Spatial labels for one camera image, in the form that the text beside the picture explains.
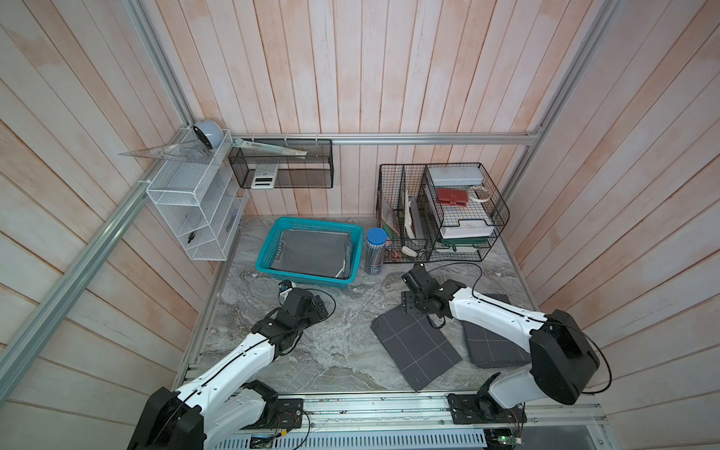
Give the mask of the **teal plastic basket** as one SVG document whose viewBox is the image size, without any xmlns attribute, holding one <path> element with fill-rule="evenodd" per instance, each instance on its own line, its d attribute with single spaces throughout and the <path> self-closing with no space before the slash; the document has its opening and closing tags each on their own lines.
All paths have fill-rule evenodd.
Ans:
<svg viewBox="0 0 720 450">
<path fill-rule="evenodd" d="M 363 241 L 364 230 L 356 224 L 280 217 L 256 269 L 283 281 L 344 289 L 356 279 Z"/>
</svg>

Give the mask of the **plain grey pillowcase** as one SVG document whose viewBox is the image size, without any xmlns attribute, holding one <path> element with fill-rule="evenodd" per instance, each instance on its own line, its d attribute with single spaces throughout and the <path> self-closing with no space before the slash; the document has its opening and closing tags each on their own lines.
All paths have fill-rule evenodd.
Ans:
<svg viewBox="0 0 720 450">
<path fill-rule="evenodd" d="M 348 279 L 353 242 L 348 232 L 284 230 L 271 268 L 330 279 Z"/>
</svg>

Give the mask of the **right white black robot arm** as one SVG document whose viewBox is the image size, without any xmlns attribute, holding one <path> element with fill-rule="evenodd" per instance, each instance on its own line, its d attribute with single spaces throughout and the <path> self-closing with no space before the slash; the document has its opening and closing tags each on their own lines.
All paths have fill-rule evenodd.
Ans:
<svg viewBox="0 0 720 450">
<path fill-rule="evenodd" d="M 573 405 L 609 360 L 567 312 L 543 313 L 502 303 L 473 287 L 440 282 L 419 262 L 401 276 L 408 288 L 403 306 L 412 312 L 475 324 L 519 346 L 531 362 L 506 374 L 496 373 L 478 389 L 472 408 L 485 420 L 538 399 Z"/>
</svg>

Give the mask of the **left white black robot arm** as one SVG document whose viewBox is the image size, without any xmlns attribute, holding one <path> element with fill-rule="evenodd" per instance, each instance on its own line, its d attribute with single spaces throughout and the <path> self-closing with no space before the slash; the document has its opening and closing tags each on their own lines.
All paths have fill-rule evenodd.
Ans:
<svg viewBox="0 0 720 450">
<path fill-rule="evenodd" d="M 272 440 L 299 429 L 299 400 L 281 400 L 257 372 L 290 354 L 305 331 L 331 313 L 313 290 L 285 280 L 280 304 L 217 364 L 174 391 L 159 388 L 147 401 L 131 449 L 212 449 L 240 429 L 272 429 Z"/>
</svg>

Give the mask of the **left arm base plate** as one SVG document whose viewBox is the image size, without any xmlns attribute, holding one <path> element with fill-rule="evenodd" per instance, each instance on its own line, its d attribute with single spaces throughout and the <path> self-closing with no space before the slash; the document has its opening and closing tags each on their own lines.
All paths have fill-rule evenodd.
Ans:
<svg viewBox="0 0 720 450">
<path fill-rule="evenodd" d="M 284 429 L 292 431 L 303 426 L 304 401 L 299 397 L 276 399 L 270 401 L 260 418 L 253 424 L 241 427 L 242 431 L 258 431 L 259 429 Z"/>
</svg>

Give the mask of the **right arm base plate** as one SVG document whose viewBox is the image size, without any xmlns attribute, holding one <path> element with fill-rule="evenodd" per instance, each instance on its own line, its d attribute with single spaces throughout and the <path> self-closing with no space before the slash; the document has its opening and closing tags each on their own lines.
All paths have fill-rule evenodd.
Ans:
<svg viewBox="0 0 720 450">
<path fill-rule="evenodd" d="M 455 425 L 523 425 L 527 415 L 521 406 L 504 409 L 489 396 L 448 394 L 450 414 Z"/>
</svg>

